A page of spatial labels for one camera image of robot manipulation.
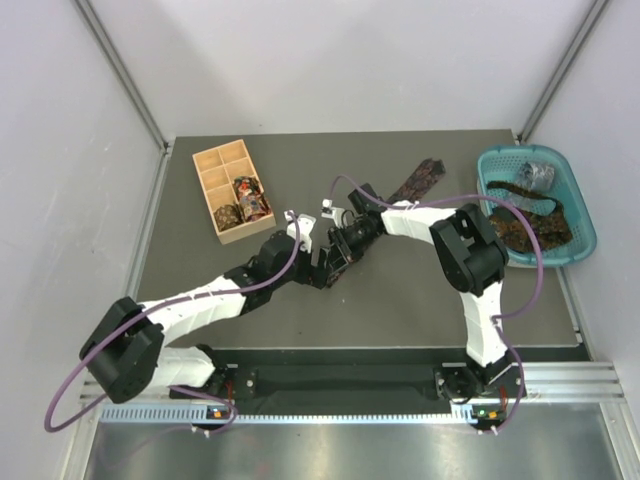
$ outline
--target white bracket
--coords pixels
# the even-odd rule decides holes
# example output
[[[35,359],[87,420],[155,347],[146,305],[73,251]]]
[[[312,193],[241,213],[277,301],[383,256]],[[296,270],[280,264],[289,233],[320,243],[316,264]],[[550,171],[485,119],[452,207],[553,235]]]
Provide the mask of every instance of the white bracket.
[[[332,200],[325,198],[322,201],[322,218],[333,220],[333,223],[335,223],[338,228],[346,227],[346,225],[342,223],[342,216],[344,212],[346,212],[346,209],[334,207]]]
[[[296,226],[293,223],[294,218],[291,212],[284,212],[284,218],[290,222],[287,226],[287,235],[292,238],[296,238]],[[297,221],[298,227],[300,228],[300,251],[311,252],[311,232],[313,231],[313,226],[316,224],[316,219],[311,215],[305,215],[302,213],[298,215]]]

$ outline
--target white wall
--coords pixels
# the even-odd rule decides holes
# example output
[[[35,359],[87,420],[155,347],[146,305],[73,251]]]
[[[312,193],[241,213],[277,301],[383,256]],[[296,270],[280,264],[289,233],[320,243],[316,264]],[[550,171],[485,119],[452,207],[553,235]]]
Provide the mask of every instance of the white wall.
[[[615,362],[640,425],[640,3],[611,2],[533,141],[569,159],[598,233],[570,269],[592,346]]]
[[[166,135],[519,130],[591,0],[93,0]]]
[[[0,477],[50,480],[45,408],[122,294],[159,153],[72,2],[6,3],[0,44]]]

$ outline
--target plastic basket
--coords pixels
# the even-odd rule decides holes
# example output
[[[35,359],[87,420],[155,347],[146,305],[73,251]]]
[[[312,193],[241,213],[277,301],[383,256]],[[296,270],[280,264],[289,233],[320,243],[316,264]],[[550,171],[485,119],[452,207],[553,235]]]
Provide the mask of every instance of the plastic basket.
[[[573,234],[573,240],[570,243],[542,252],[543,265],[561,267],[584,260],[596,248],[596,232],[569,162],[560,153],[541,145],[490,148],[478,159],[478,192],[483,195],[506,198],[509,195],[508,192],[488,190],[487,183],[494,180],[514,182],[518,170],[525,162],[547,163],[555,168],[552,188],[544,194],[563,203],[565,217]],[[496,204],[490,201],[481,201],[481,205],[488,215],[496,207]],[[551,201],[535,201],[532,211],[546,215],[552,211],[553,207],[554,203]],[[519,266],[530,267],[536,265],[536,257],[532,253],[519,253],[509,249],[509,259],[510,264],[516,263]]]

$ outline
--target metal surface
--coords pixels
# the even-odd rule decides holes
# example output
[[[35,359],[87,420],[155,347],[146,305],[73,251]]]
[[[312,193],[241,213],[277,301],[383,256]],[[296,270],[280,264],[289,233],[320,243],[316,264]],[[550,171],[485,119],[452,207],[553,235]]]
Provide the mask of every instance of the metal surface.
[[[591,35],[591,33],[593,32],[597,21],[602,16],[604,9],[607,7],[609,2],[610,0],[595,0],[589,7],[584,20],[578,28],[578,31],[571,40],[571,43],[569,43],[569,46],[560,59],[560,62],[554,70],[553,75],[551,75],[549,83],[547,83],[547,86],[542,91],[542,94],[536,102],[536,106],[533,108],[533,111],[529,114],[529,118],[525,122],[522,133],[519,135],[521,141],[526,142],[529,137],[531,137],[531,134],[540,122],[540,119],[544,115],[544,112],[547,110],[547,107],[553,100],[553,97],[555,96],[556,92],[562,85],[562,82],[571,70],[571,66],[575,62],[576,58],[578,58],[578,55],[582,51],[584,44],[589,38],[589,35]]]
[[[117,463],[166,425],[101,424]],[[85,480],[622,478],[596,405],[525,405],[504,433],[468,426],[239,425],[209,440],[172,432],[108,471],[94,448]]]
[[[206,210],[191,155],[235,137],[176,140],[138,299],[153,300],[209,282],[246,262],[272,232],[221,245]],[[444,131],[349,134],[257,135],[244,137],[269,200],[281,212],[319,211],[338,173],[370,182],[391,194],[424,158],[442,158],[447,174],[425,200],[475,191],[476,160],[486,148],[513,142],[511,132]],[[336,203],[350,191],[340,185]],[[319,221],[315,245],[326,243]],[[520,308],[530,297],[535,272],[508,269],[502,307]],[[536,308],[505,322],[521,346],[576,345],[557,277],[546,275]],[[466,329],[459,295],[446,282],[435,250],[403,238],[382,238],[367,258],[331,289],[287,285],[266,306],[222,320],[177,344],[206,342],[218,348],[462,347]]]
[[[609,438],[625,480],[640,478],[640,437],[627,404],[602,404]]]
[[[122,61],[120,54],[113,45],[111,38],[109,38],[109,34],[102,25],[102,22],[100,21],[100,18],[93,8],[93,5],[89,0],[73,0],[73,3],[77,7],[80,16],[89,27],[89,31],[104,53],[107,62],[116,74],[116,77],[120,81],[120,84],[126,92],[127,97],[129,98],[129,100],[131,100],[131,103],[133,104],[135,110],[138,112],[138,115],[140,115],[142,122],[149,132],[149,135],[151,135],[153,140],[158,144],[160,150],[163,153],[166,152],[168,143],[162,135],[158,124],[151,115],[149,108],[144,102],[144,99],[142,98],[138,87],[136,87],[136,84],[133,81],[129,71],[127,70],[127,67]]]
[[[97,407],[76,423],[60,480],[78,480],[84,477],[101,415],[102,407]]]

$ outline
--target cloth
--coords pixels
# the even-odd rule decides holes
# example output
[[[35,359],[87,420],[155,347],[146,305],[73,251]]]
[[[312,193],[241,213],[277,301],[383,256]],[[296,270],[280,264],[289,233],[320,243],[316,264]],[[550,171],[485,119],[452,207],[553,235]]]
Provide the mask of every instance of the cloth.
[[[573,239],[571,228],[564,216],[564,206],[555,198],[531,192],[508,182],[489,182],[487,188],[489,190],[507,190],[521,197],[535,200],[551,200],[555,203],[553,211],[548,215],[539,215],[518,208],[531,224],[542,250],[551,250],[566,245]],[[533,252],[533,245],[524,226],[509,210],[504,207],[497,207],[489,217],[489,222],[491,222],[498,236],[507,247],[520,253]]]
[[[387,203],[396,203],[401,200],[417,202],[444,177],[445,173],[442,160],[433,160],[432,158],[423,160],[402,186],[387,199]]]
[[[236,177],[233,190],[238,199],[240,214],[245,222],[254,222],[270,211],[258,180],[253,177]]]
[[[213,218],[215,218],[218,230],[221,232],[242,224],[237,205],[223,205],[213,212]]]

